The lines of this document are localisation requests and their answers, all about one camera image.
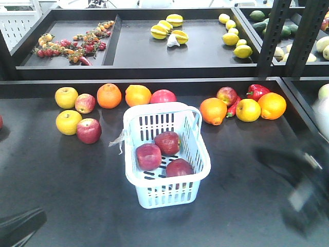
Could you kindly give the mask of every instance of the yellow apple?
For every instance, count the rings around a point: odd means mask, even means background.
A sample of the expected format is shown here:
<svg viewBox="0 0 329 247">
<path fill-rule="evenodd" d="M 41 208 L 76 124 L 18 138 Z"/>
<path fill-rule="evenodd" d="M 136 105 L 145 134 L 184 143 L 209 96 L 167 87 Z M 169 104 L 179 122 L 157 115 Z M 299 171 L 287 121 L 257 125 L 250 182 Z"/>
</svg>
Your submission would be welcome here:
<svg viewBox="0 0 329 247">
<path fill-rule="evenodd" d="M 78 96 L 79 94 L 75 88 L 65 86 L 56 91 L 55 101 L 59 107 L 63 109 L 71 109 L 75 106 Z"/>
<path fill-rule="evenodd" d="M 56 127 L 64 135 L 75 135 L 78 122 L 82 120 L 79 112 L 74 110 L 65 110 L 56 118 Z"/>
<path fill-rule="evenodd" d="M 253 99 L 242 99 L 236 106 L 235 114 L 243 122 L 253 122 L 261 115 L 261 107 Z"/>
</svg>

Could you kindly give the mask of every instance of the red bell pepper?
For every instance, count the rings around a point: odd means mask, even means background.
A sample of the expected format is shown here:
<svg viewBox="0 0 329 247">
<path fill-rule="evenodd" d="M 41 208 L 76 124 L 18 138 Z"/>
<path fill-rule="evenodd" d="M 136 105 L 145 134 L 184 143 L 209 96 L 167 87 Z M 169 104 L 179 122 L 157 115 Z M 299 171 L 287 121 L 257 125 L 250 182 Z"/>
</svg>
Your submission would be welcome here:
<svg viewBox="0 0 329 247">
<path fill-rule="evenodd" d="M 231 105 L 229 109 L 227 109 L 226 117 L 233 117 L 235 115 L 236 106 L 240 101 L 241 101 L 241 98 L 238 96 L 236 98 L 236 101 L 234 102 L 234 104 Z"/>
<path fill-rule="evenodd" d="M 265 94 L 270 93 L 271 91 L 262 85 L 259 84 L 253 84 L 250 85 L 247 92 L 247 98 L 253 99 L 255 101 L 258 101 L 260 97 L 262 97 Z"/>
</svg>

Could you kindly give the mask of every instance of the orange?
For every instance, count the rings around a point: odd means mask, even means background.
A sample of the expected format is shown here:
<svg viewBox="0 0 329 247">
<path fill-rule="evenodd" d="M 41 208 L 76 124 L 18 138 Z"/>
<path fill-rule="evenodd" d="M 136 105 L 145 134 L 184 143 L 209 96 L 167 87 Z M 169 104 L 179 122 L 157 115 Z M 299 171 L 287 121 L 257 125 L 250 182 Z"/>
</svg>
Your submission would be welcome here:
<svg viewBox="0 0 329 247">
<path fill-rule="evenodd" d="M 221 99 L 208 98 L 202 101 L 199 110 L 206 123 L 220 125 L 226 116 L 227 106 Z"/>
<path fill-rule="evenodd" d="M 253 99 L 242 99 L 236 106 L 235 114 L 243 122 L 254 122 L 261 115 L 261 107 Z"/>
<path fill-rule="evenodd" d="M 97 90 L 97 102 L 103 108 L 112 109 L 121 102 L 121 99 L 119 88 L 112 83 L 104 84 Z"/>
<path fill-rule="evenodd" d="M 130 107 L 150 103 L 151 96 L 151 91 L 143 85 L 129 85 L 125 90 L 125 101 Z"/>
<path fill-rule="evenodd" d="M 263 95 L 258 104 L 261 107 L 261 117 L 269 120 L 275 120 L 283 115 L 287 108 L 286 100 L 276 93 L 267 93 Z"/>
</svg>

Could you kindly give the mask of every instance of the avocado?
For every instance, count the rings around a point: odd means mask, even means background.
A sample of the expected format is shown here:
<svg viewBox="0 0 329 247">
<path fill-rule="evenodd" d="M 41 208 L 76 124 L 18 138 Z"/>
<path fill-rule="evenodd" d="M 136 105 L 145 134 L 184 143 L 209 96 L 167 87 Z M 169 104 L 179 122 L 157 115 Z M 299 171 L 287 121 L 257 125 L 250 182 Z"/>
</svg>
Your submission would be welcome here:
<svg viewBox="0 0 329 247">
<path fill-rule="evenodd" d="M 261 10 L 254 10 L 249 17 L 255 22 L 261 22 L 265 18 L 265 14 Z"/>
<path fill-rule="evenodd" d="M 288 26 L 290 31 L 291 31 L 291 35 L 295 36 L 298 30 L 298 26 L 296 24 L 291 24 Z"/>
<path fill-rule="evenodd" d="M 290 28 L 284 25 L 282 27 L 282 31 L 281 31 L 281 38 L 286 39 L 286 38 L 289 38 L 290 35 L 291 35 Z"/>
<path fill-rule="evenodd" d="M 266 28 L 265 22 L 257 22 L 252 25 L 252 27 L 256 30 L 257 33 L 261 33 Z"/>
</svg>

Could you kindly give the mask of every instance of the red apple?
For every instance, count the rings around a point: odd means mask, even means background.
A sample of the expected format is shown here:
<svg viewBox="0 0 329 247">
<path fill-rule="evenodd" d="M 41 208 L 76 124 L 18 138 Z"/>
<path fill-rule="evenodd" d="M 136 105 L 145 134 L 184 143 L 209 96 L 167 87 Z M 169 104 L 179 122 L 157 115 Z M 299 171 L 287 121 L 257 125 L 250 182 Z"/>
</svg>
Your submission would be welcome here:
<svg viewBox="0 0 329 247">
<path fill-rule="evenodd" d="M 77 97 L 75 107 L 77 112 L 88 114 L 93 111 L 96 105 L 96 99 L 90 94 L 81 94 Z"/>
<path fill-rule="evenodd" d="M 93 118 L 85 118 L 78 122 L 77 137 L 86 144 L 93 144 L 99 140 L 102 128 L 99 122 Z"/>
<path fill-rule="evenodd" d="M 143 171 L 151 171 L 161 165 L 161 151 L 155 144 L 147 143 L 139 146 L 136 155 L 139 168 Z"/>
<path fill-rule="evenodd" d="M 165 103 L 165 102 L 176 102 L 176 101 L 177 98 L 173 92 L 167 89 L 160 89 L 152 94 L 150 103 L 154 104 L 154 103 Z"/>
<path fill-rule="evenodd" d="M 230 86 L 224 86 L 218 90 L 216 97 L 221 99 L 228 107 L 230 107 L 236 101 L 237 93 Z"/>
<path fill-rule="evenodd" d="M 327 20 L 327 19 L 324 19 L 323 22 L 322 22 L 322 24 L 321 24 L 320 29 L 321 29 L 322 31 L 326 31 L 327 28 L 328 28 L 328 26 L 329 26 L 329 22 L 328 22 L 328 20 Z"/>
<path fill-rule="evenodd" d="M 163 155 L 174 155 L 179 152 L 179 136 L 174 131 L 165 131 L 154 138 Z"/>
<path fill-rule="evenodd" d="M 168 178 L 190 175 L 193 174 L 193 168 L 186 160 L 183 158 L 178 158 L 170 162 L 166 167 L 166 174 Z"/>
</svg>

